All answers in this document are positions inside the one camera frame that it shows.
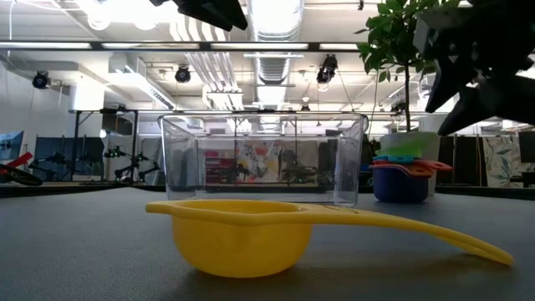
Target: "wall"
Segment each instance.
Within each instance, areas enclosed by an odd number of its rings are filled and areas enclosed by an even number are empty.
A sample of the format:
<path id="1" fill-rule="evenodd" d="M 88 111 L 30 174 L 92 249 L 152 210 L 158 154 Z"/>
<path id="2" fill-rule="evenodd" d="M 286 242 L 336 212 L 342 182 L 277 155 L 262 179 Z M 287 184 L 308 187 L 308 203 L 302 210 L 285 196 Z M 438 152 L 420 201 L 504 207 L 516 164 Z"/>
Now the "wall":
<path id="1" fill-rule="evenodd" d="M 71 97 L 51 89 L 34 89 L 32 83 L 7 71 L 0 64 L 0 133 L 23 130 L 23 149 L 34 153 L 37 135 L 74 136 L 74 114 L 69 113 Z M 80 135 L 99 136 L 102 119 L 91 116 L 80 126 Z"/>

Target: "ventilation duct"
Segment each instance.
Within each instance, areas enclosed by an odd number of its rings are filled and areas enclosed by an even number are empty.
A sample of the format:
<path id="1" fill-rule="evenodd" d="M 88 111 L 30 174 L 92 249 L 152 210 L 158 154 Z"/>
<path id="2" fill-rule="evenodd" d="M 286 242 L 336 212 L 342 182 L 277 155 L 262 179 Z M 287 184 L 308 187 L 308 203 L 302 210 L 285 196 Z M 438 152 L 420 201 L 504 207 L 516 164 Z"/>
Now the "ventilation duct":
<path id="1" fill-rule="evenodd" d="M 247 5 L 252 39 L 258 42 L 292 42 L 298 39 L 304 0 L 249 0 Z M 258 58 L 255 61 L 258 102 L 262 108 L 282 106 L 291 59 Z M 270 129 L 273 120 L 269 120 Z"/>

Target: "transparent bin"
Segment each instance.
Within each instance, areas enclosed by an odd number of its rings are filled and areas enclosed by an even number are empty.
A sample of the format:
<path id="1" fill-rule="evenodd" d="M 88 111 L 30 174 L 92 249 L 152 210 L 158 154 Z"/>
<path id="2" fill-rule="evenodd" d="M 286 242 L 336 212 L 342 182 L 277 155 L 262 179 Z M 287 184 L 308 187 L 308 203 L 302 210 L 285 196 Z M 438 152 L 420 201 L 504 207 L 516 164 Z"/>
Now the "transparent bin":
<path id="1" fill-rule="evenodd" d="M 160 127 L 169 200 L 357 202 L 365 115 L 184 111 Z"/>

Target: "ceiling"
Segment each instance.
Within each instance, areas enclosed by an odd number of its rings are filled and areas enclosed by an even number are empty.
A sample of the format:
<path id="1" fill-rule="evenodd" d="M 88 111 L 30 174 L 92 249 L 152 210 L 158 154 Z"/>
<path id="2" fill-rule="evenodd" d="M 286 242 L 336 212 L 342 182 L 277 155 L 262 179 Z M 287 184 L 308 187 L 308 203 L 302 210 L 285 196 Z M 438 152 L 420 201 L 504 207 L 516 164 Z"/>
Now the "ceiling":
<path id="1" fill-rule="evenodd" d="M 51 9 L 76 8 L 70 1 L 26 0 L 33 5 L 16 3 L 12 12 L 13 40 L 17 39 L 47 39 L 47 40 L 161 40 L 170 41 L 169 23 L 158 23 L 152 30 L 139 30 L 133 23 L 112 23 L 106 30 L 95 31 L 88 26 L 88 17 L 80 11 L 58 11 Z M 357 1 L 344 0 L 306 0 L 303 15 L 303 25 L 299 35 L 300 41 L 306 42 L 358 42 L 366 39 L 365 35 L 355 35 L 354 31 L 364 28 L 369 17 L 376 14 L 374 3 L 378 0 L 367 0 L 363 11 L 357 10 Z M 0 39 L 9 39 L 9 10 L 11 1 L 0 0 Z M 249 40 L 248 31 L 234 29 L 227 34 L 231 41 Z M 58 53 L 58 52 L 19 52 L 12 53 L 17 59 L 74 61 L 99 76 L 106 79 L 108 73 L 108 58 L 112 53 Z M 131 60 L 141 58 L 147 64 L 147 75 L 159 89 L 173 96 L 174 101 L 182 108 L 196 109 L 201 106 L 199 97 L 202 96 L 202 82 L 192 74 L 192 80 L 187 84 L 178 84 L 174 74 L 179 64 L 187 64 L 183 53 L 129 53 Z M 389 96 L 399 91 L 404 76 L 397 81 L 383 82 L 375 85 L 376 74 L 366 74 L 358 54 L 336 54 L 339 62 L 339 72 L 329 84 L 329 90 L 319 93 L 315 83 L 315 73 L 318 65 L 323 62 L 325 54 L 303 54 L 302 59 L 292 62 L 285 103 L 288 106 L 299 107 L 302 98 L 310 98 L 311 108 L 318 102 L 321 110 L 348 110 L 351 104 L 355 109 L 370 111 L 374 104 L 389 105 Z M 243 103 L 251 104 L 255 101 L 255 83 L 252 71 L 252 60 L 243 58 L 241 53 L 231 53 L 231 61 L 239 87 L 243 91 Z M 411 98 L 418 99 L 418 82 L 410 84 Z M 151 106 L 151 99 L 146 94 L 139 94 L 132 89 L 123 88 L 129 94 L 130 100 L 137 103 L 137 107 L 147 109 Z"/>

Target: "potted plant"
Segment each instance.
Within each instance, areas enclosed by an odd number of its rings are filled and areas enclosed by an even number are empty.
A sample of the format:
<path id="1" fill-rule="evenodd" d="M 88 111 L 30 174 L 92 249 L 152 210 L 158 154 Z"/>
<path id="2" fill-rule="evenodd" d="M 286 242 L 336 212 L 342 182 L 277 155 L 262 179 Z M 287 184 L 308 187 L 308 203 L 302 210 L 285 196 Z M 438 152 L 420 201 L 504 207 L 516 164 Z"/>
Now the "potted plant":
<path id="1" fill-rule="evenodd" d="M 407 133 L 394 133 L 381 138 L 381 147 L 400 146 L 413 140 L 424 141 L 426 145 L 420 156 L 427 160 L 438 160 L 440 139 L 435 133 L 410 133 L 410 70 L 415 69 L 423 79 L 435 71 L 432 61 L 420 56 L 413 44 L 418 14 L 439 6 L 457 7 L 460 0 L 386 0 L 377 4 L 379 15 L 369 18 L 366 28 L 357 34 L 368 33 L 367 43 L 357 43 L 364 70 L 368 74 L 375 70 L 379 74 L 378 83 L 390 81 L 392 74 L 405 76 L 405 110 Z M 434 191 L 436 178 L 430 182 L 430 194 Z"/>

